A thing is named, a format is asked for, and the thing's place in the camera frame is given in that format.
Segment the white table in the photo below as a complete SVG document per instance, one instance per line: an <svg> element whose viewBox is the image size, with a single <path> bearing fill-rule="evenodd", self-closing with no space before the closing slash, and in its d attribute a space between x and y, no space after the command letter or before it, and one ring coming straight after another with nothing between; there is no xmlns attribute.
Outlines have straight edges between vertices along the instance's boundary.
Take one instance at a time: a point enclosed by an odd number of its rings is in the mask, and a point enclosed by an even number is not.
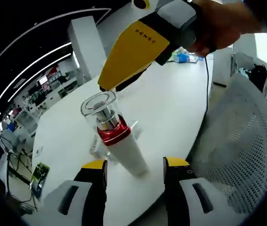
<svg viewBox="0 0 267 226"><path fill-rule="evenodd" d="M213 60L208 59L209 89ZM133 84L118 94L127 121L138 120L138 145L150 171L141 178L120 164L108 163L104 225L125 226L144 213L163 193L164 156L186 158L206 109L205 62L153 63ZM67 95L40 118L33 150L38 162L50 166L42 197L65 180L74 179L89 155L95 132L80 113L82 102L99 92L97 78ZM42 152L36 157L37 149Z"/></svg>

